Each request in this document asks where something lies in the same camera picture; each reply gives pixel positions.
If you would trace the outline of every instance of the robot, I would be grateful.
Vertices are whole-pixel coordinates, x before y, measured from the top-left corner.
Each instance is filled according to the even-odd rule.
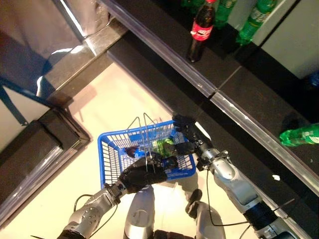
[[[244,215],[260,239],[300,239],[277,217],[262,200],[254,187],[230,162],[227,151],[220,152],[210,139],[195,125],[195,120],[174,115],[174,126],[192,144],[198,156],[197,168],[212,173],[214,180]],[[124,239],[190,239],[181,234],[157,230],[154,232],[154,192],[152,184],[167,180],[164,168],[154,167],[152,157],[143,157],[125,169],[113,185],[93,195],[70,217],[58,239],[88,239],[99,225],[101,217],[120,203],[125,194],[135,193],[125,222]],[[201,202],[201,191],[196,189],[188,200],[186,212],[196,219],[196,239],[224,239],[225,232],[219,214]]]

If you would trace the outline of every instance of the shelf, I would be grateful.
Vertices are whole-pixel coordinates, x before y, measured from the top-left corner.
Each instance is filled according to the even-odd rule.
[[[107,54],[170,112],[196,118],[214,145],[227,149],[234,165],[277,205],[291,198],[298,200],[298,205],[287,205],[284,210],[314,237],[318,231],[318,197],[267,149],[133,33],[125,34]],[[280,175],[280,181],[273,175]]]
[[[185,55],[190,43],[189,29],[192,19],[177,8],[175,9],[174,5],[167,6],[167,1],[104,0],[104,2],[111,14],[205,97],[210,98],[217,93],[211,101],[319,196],[319,167],[314,160],[319,158],[318,148],[306,145],[290,150],[282,147],[277,140],[280,133],[278,127],[273,127],[274,125],[282,126],[283,120],[289,115],[296,115],[298,120],[307,123],[308,121],[298,111],[270,87],[263,84],[260,79],[241,67],[233,55],[217,54],[218,51],[216,47],[214,48],[213,42],[208,43],[199,62],[190,64],[185,59]],[[247,84],[249,80],[251,84],[256,84],[255,88],[258,87],[259,96],[252,98],[254,96],[252,91],[249,96],[245,95],[245,86],[248,85],[241,84],[238,79],[246,75],[249,77]]]

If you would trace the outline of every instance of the metal wire handle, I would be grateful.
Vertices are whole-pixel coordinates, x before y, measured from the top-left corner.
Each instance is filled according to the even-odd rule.
[[[148,117],[150,119],[150,121],[152,121],[152,123],[155,125],[155,132],[156,132],[156,123],[148,116],[148,114],[143,113],[143,117],[144,117],[144,123],[145,123],[145,127],[146,127],[146,138],[148,141],[148,148],[149,148],[149,153],[150,153],[150,158],[152,159],[152,153],[151,153],[151,147],[150,147],[150,138],[149,138],[149,128],[148,128],[148,124],[146,123],[146,117]]]
[[[145,166],[146,166],[146,172],[148,172],[148,159],[147,159],[147,153],[145,151],[145,141],[144,141],[144,137],[143,137],[143,133],[142,133],[142,126],[141,126],[141,121],[140,121],[140,117],[136,117],[132,123],[129,125],[129,127],[126,129],[126,131],[128,132],[129,131],[129,128],[132,126],[132,124],[138,120],[139,121],[139,126],[140,126],[140,133],[141,133],[141,137],[142,137],[142,141],[143,141],[143,146],[144,146],[144,154],[145,154]]]

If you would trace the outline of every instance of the wall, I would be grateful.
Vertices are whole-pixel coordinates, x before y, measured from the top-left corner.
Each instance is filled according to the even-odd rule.
[[[238,0],[228,23],[241,30],[257,0]],[[260,45],[296,0],[278,0],[276,8],[253,37]],[[302,0],[262,49],[302,79],[319,70],[319,1]]]
[[[48,107],[20,95],[17,92],[6,87],[4,87],[4,89],[11,101],[29,123],[32,120],[38,119],[49,110]],[[20,125],[2,101],[0,101],[0,116],[0,151],[2,151],[25,128],[25,126]]]
[[[319,1],[301,1],[262,49],[300,79],[319,70]]]

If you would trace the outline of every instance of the red label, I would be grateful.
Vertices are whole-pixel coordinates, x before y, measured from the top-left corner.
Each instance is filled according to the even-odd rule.
[[[197,23],[194,21],[193,28],[190,32],[192,37],[197,41],[204,41],[209,38],[209,35],[213,29],[213,26],[210,26],[208,28],[203,28],[197,25]]]

